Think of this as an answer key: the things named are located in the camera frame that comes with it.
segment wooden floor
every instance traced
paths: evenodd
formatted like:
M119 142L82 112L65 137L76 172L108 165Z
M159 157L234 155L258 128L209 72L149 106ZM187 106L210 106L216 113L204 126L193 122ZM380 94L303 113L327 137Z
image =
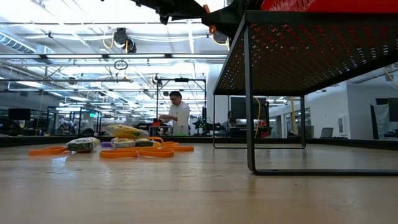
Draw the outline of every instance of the wooden floor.
M0 149L1 223L398 223L397 177L258 177L244 149L104 160ZM398 152L258 150L260 168L398 169Z

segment white shirt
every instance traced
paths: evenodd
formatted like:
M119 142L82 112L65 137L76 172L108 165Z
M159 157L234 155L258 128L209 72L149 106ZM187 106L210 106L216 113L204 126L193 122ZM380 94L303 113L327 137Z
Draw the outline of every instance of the white shirt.
M190 108L184 101L181 101L178 106L170 106L169 115L177 117L177 121L173 120L174 136L188 135L189 112Z

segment red bin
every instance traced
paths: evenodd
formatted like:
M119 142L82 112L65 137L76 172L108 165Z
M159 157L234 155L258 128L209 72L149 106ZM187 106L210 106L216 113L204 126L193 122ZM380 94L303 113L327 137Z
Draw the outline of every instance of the red bin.
M264 0L265 11L398 12L398 0Z

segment packaged food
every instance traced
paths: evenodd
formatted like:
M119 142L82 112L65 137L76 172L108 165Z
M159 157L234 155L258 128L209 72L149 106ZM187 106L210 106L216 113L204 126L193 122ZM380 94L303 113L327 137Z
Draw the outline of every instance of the packaged food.
M111 136L117 138L130 138L130 139L149 138L149 134L146 131L122 124L109 125L106 127L106 132Z
M75 139L67 143L67 148L75 152L91 152L101 143L94 137Z
M114 149L119 149L124 147L134 147L136 143L133 139L129 138L114 138L111 141L111 145Z
M136 147L152 147L154 146L155 142L150 141L149 139L137 139L136 140Z

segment perforated metal tabletop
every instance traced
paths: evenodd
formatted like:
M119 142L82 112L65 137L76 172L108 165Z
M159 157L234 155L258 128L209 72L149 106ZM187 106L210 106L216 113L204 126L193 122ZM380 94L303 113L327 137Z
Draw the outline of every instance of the perforated metal tabletop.
M398 14L246 11L214 95L303 96L398 61Z

